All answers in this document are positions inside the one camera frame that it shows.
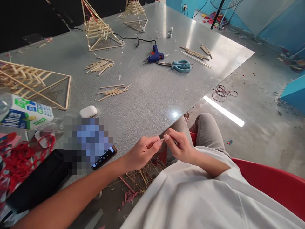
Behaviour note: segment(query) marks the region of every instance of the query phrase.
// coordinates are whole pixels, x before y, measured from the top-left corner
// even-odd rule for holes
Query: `gray table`
[[[85,33],[79,30],[54,37],[53,42],[39,49],[20,49],[23,54],[12,52],[13,62],[72,75],[70,105],[66,111],[69,114],[77,116],[82,108],[94,105],[98,110],[96,118],[117,119],[118,153],[115,158],[124,155],[141,136],[161,134],[254,53],[164,4],[153,3],[145,9],[149,21],[144,34],[124,25],[116,15],[105,18],[105,22],[124,37],[138,34],[140,38],[151,40],[161,36],[157,40],[158,49],[170,54],[165,61],[187,59],[193,63],[190,73],[144,63],[145,54],[149,54],[153,43],[140,41],[136,49],[135,40],[126,39],[122,49],[89,52]],[[171,26],[173,36],[167,38]],[[213,59],[208,62],[211,69],[186,57],[179,48],[182,45],[203,53],[201,43],[212,53]],[[111,58],[115,65],[101,76],[97,73],[86,75],[84,67],[97,60],[95,54]],[[8,57],[4,53],[0,59],[8,60]],[[97,102],[101,98],[96,95],[99,88],[115,84],[131,86],[128,92]],[[52,89],[56,93],[49,95],[63,101],[60,87],[65,86]],[[60,139],[57,147],[62,147]]]

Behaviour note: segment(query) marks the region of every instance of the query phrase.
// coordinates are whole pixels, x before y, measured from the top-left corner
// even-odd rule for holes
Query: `black wall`
[[[81,0],[49,0],[56,11],[64,18],[70,28],[84,23]],[[88,0],[89,4],[103,18],[125,11],[126,0]]]
[[[45,0],[1,1],[0,19],[0,53],[26,46],[24,36],[38,33],[46,38],[69,32]]]
[[[84,23],[81,0],[49,0],[55,10],[62,16],[70,28]],[[141,5],[155,0],[139,0]],[[126,0],[88,0],[101,18],[120,10],[125,11]],[[38,33],[43,38],[54,37],[69,28],[58,17],[46,0],[1,2],[0,8],[1,36],[0,53],[28,45],[22,37]]]

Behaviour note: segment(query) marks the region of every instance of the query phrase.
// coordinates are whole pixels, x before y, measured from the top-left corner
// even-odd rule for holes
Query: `smartphone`
[[[91,166],[91,169],[96,170],[105,164],[110,158],[112,158],[117,153],[117,148],[115,146],[110,147],[97,161]]]

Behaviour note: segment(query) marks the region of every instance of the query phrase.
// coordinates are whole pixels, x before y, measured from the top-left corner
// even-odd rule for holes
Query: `wooden stick pyramid structure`
[[[135,18],[137,18],[137,20],[126,21],[127,20],[126,18],[131,16],[133,17],[136,16]],[[145,32],[145,26],[147,22],[148,19],[145,14],[145,9],[141,6],[140,2],[138,0],[126,0],[124,24],[130,26],[135,30],[138,30],[139,32]]]
[[[18,95],[25,99],[31,99],[32,97],[39,95],[44,99],[50,101],[53,106],[56,105],[56,109],[66,110],[69,105],[69,93],[71,76],[56,72],[50,72],[38,68],[33,68],[25,65],[15,64],[0,60],[0,88],[9,88],[12,94]],[[51,75],[62,75],[64,76],[61,80],[56,81],[51,85],[46,85],[45,80]],[[67,96],[65,106],[58,104],[47,96],[41,94],[45,90],[53,87],[64,80],[68,80]]]
[[[123,46],[120,40],[113,34],[109,25],[100,18],[89,2],[81,0],[81,3],[89,51]]]

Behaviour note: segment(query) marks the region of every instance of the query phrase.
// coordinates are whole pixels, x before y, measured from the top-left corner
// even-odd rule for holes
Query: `knee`
[[[197,119],[200,119],[202,121],[210,121],[210,120],[215,120],[213,115],[211,115],[210,113],[201,113]]]

